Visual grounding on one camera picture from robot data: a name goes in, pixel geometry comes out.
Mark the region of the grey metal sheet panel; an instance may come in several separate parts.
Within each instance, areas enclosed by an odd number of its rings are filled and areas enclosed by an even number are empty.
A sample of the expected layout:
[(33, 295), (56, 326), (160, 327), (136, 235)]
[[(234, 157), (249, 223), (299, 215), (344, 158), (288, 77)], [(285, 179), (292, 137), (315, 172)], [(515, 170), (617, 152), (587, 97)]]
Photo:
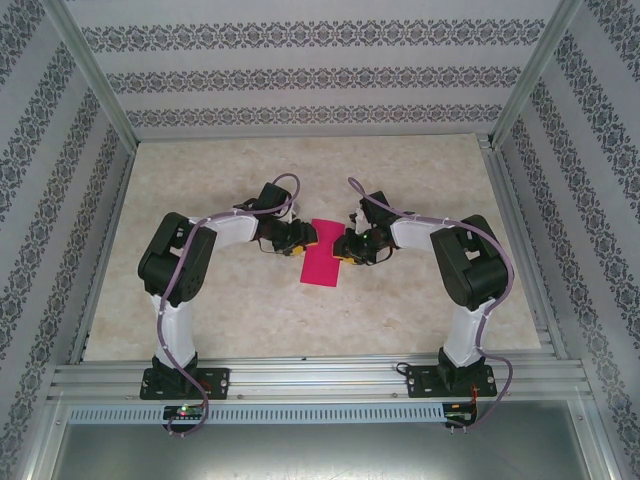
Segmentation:
[(624, 480), (589, 401), (506, 402), (448, 430), (376, 423), (248, 424), (257, 405), (174, 439), (139, 406), (49, 406), (20, 480)]

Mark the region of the left controller circuit board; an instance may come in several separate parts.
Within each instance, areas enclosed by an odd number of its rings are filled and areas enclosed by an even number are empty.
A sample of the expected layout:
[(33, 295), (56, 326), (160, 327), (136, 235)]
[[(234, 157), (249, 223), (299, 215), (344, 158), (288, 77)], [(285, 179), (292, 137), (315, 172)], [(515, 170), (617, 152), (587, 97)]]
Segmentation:
[(163, 411), (163, 419), (169, 420), (187, 420), (199, 421), (204, 414), (204, 408), (201, 406), (165, 406)]

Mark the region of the aluminium mounting rail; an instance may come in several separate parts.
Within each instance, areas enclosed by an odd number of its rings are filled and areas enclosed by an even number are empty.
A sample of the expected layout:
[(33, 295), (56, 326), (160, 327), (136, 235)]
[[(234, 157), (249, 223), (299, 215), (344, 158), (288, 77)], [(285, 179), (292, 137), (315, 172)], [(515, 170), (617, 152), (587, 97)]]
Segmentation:
[[(354, 403), (408, 401), (406, 381), (397, 364), (427, 365), (432, 356), (352, 356), (223, 359), (203, 361), (209, 368), (227, 368), (230, 403)], [(593, 390), (579, 360), (551, 354), (512, 357), (512, 382), (507, 369), (493, 363), (495, 382), (506, 387), (506, 400), (590, 399)], [(137, 403), (146, 363), (87, 361), (58, 366), (46, 398), (69, 404)]]

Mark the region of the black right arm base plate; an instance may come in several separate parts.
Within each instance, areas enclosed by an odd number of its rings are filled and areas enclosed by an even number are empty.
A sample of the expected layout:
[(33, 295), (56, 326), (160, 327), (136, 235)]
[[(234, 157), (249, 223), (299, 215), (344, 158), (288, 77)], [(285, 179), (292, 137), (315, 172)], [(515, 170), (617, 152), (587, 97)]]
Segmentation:
[(494, 373), (490, 366), (478, 368), (442, 368), (440, 365), (411, 366), (407, 369), (407, 390), (410, 398), (497, 396)]

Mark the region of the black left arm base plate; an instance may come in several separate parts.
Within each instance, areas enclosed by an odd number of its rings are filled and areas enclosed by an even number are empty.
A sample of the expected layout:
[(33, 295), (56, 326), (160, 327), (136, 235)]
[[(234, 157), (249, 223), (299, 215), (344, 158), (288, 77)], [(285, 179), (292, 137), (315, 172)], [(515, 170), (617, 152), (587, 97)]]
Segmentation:
[[(193, 378), (209, 400), (225, 400), (230, 371), (223, 368), (197, 368)], [(203, 395), (178, 370), (167, 372), (148, 368), (144, 371), (139, 397), (142, 400), (202, 400)]]

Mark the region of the aluminium side rail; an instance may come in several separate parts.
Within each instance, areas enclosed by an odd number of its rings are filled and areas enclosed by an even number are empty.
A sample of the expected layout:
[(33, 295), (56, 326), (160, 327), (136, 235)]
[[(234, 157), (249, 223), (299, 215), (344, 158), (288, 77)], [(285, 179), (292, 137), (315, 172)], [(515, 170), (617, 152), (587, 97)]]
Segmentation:
[(555, 357), (567, 360), (570, 355), (562, 341), (558, 322), (547, 295), (504, 160), (501, 153), (492, 147), (487, 134), (477, 134), (476, 139), (511, 245), (518, 275), (530, 311), (533, 314), (534, 323), (537, 327), (543, 327), (549, 334)]

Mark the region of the aluminium frame post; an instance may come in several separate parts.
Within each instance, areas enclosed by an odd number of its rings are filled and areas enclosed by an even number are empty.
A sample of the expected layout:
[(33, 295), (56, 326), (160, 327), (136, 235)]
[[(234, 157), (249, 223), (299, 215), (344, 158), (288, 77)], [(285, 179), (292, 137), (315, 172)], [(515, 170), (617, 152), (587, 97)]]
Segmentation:
[(129, 153), (140, 141), (65, 0), (40, 0)]
[(584, 0), (559, 0), (539, 42), (517, 80), (504, 108), (489, 135), (491, 147), (497, 149), (509, 135), (517, 117), (544, 73), (560, 40), (569, 28)]

